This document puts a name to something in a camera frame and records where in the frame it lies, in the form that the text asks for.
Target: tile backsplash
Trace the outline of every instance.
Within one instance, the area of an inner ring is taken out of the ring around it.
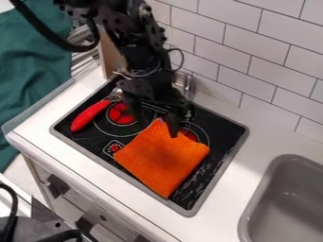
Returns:
[[[146,1],[201,92],[323,142],[322,0]]]

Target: green cloth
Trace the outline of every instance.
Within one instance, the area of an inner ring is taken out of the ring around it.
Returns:
[[[27,0],[50,29],[66,39],[71,19],[53,0]],[[71,53],[47,41],[16,10],[0,14],[0,126],[60,86],[71,76]],[[0,172],[18,151],[0,132]]]

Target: orange cloth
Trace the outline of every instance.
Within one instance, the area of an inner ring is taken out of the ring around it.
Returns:
[[[168,198],[210,149],[179,133],[169,136],[166,123],[156,120],[114,154],[115,161],[164,198]]]

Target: toy stove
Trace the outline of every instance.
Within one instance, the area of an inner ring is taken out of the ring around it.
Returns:
[[[115,152],[152,124],[157,118],[154,111],[143,108],[144,122],[137,122],[123,113],[127,108],[124,103],[112,102],[86,128],[76,133],[70,131],[72,121],[94,103],[106,98],[120,78],[115,78],[63,117],[52,127],[52,134],[178,213],[194,215],[246,140],[247,129],[195,105],[193,122],[182,122],[181,132],[210,147],[210,154],[169,199],[163,199],[113,160]]]

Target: sink basin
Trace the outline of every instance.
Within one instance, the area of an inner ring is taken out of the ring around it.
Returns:
[[[323,166],[284,155],[268,167],[239,221],[243,242],[322,242]]]

